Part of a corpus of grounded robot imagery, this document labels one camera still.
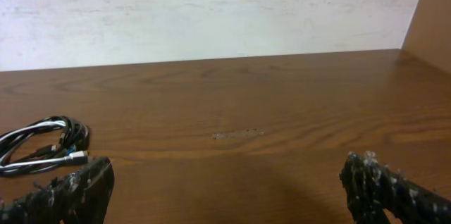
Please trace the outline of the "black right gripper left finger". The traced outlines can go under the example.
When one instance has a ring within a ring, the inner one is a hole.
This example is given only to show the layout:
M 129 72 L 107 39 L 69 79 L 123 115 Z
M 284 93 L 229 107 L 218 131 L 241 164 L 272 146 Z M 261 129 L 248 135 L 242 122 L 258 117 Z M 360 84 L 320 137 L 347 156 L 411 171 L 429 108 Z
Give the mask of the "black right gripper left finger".
M 45 187 L 36 186 L 7 206 L 2 204 L 1 222 L 102 224 L 113 188 L 112 163 L 99 157 Z

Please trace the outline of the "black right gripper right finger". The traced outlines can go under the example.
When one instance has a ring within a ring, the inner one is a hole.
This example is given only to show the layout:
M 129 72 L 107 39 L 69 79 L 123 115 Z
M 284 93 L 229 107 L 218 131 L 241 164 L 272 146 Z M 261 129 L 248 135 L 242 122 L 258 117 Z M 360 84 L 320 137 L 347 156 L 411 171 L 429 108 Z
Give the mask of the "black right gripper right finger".
M 386 211 L 401 223 L 450 223 L 449 199 L 381 166 L 372 151 L 349 152 L 339 178 L 355 223 L 389 223 Z

